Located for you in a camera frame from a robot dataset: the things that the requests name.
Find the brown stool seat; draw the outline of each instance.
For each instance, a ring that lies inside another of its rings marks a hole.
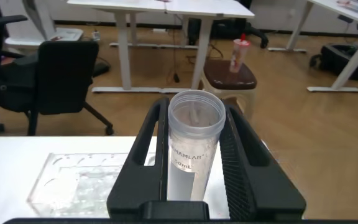
[[[257,81],[251,70],[242,64],[238,73],[229,71],[229,60],[207,60],[204,74],[208,82],[218,90],[253,90]]]

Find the black bag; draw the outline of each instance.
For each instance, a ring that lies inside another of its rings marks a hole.
[[[352,44],[327,44],[321,49],[321,54],[312,56],[310,67],[317,66],[319,60],[320,70],[330,71],[338,76],[356,51],[357,46]],[[350,79],[358,80],[358,67]]]

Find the desk leg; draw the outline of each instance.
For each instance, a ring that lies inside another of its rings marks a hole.
[[[114,13],[118,28],[118,52],[121,66],[121,80],[124,90],[131,89],[131,70],[129,66],[127,21],[125,12]]]
[[[189,17],[188,16],[183,16],[182,17],[182,26],[181,26],[181,47],[186,47],[187,44],[187,28],[189,25]]]
[[[198,89],[198,84],[200,83],[200,78],[201,78],[201,72],[203,72],[204,69],[212,22],[213,19],[208,17],[203,18],[201,20],[200,39],[198,40],[196,66],[193,72],[193,81],[191,82],[191,88],[194,90]]]
[[[136,14],[131,13],[131,42],[132,46],[137,46],[137,37],[136,37]]]
[[[358,67],[358,49],[357,52],[351,58],[351,60],[347,63],[346,67],[343,69],[341,74],[339,74],[338,78],[335,80],[334,84],[331,87],[308,87],[308,90],[311,92],[314,91],[358,92],[358,88],[343,87],[357,67]]]
[[[269,47],[268,50],[269,51],[291,51],[291,52],[302,52],[302,53],[306,53],[307,50],[305,49],[294,49],[295,48],[295,44],[298,40],[299,37],[299,33],[301,32],[301,29],[303,27],[303,24],[306,22],[306,19],[309,16],[310,10],[313,6],[312,2],[306,1],[306,5],[305,8],[303,9],[303,14],[302,14],[302,18],[300,19],[297,27],[295,28],[295,30],[292,32],[290,41],[287,44],[286,48],[281,48],[281,47]]]

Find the wooden floor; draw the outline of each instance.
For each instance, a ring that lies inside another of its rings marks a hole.
[[[80,26],[85,36],[90,27]],[[109,73],[94,79],[93,86],[121,86],[118,51],[108,43],[117,41],[113,27],[99,27],[99,56],[111,65]],[[140,42],[172,43],[172,33],[154,34],[139,29]],[[179,43],[180,36],[175,36]],[[344,42],[343,38],[302,37],[298,46],[307,54],[269,52],[253,43],[245,62],[258,80],[257,100],[252,125],[268,144],[275,158],[299,188],[307,201],[305,218],[358,219],[358,93],[309,93],[308,86],[330,86],[336,77],[308,68],[309,58],[323,44]],[[269,45],[283,47],[289,35],[269,35]],[[216,42],[225,59],[232,42]],[[186,56],[194,50],[177,50],[177,73],[174,83],[173,50],[131,49],[132,86],[188,88],[193,65]],[[358,87],[358,82],[348,82]],[[114,124],[116,135],[135,136],[152,103],[161,97],[156,93],[105,93],[87,96],[89,104]],[[24,114],[0,110],[0,122],[8,136],[26,134]],[[104,126],[87,111],[78,114],[40,116],[37,135],[88,136],[103,135]]]

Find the red cup lid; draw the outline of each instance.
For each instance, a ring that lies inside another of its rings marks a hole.
[[[245,47],[249,46],[249,42],[246,40],[241,41],[241,39],[236,39],[236,40],[233,40],[233,42],[237,45],[241,45],[241,46],[245,46]]]

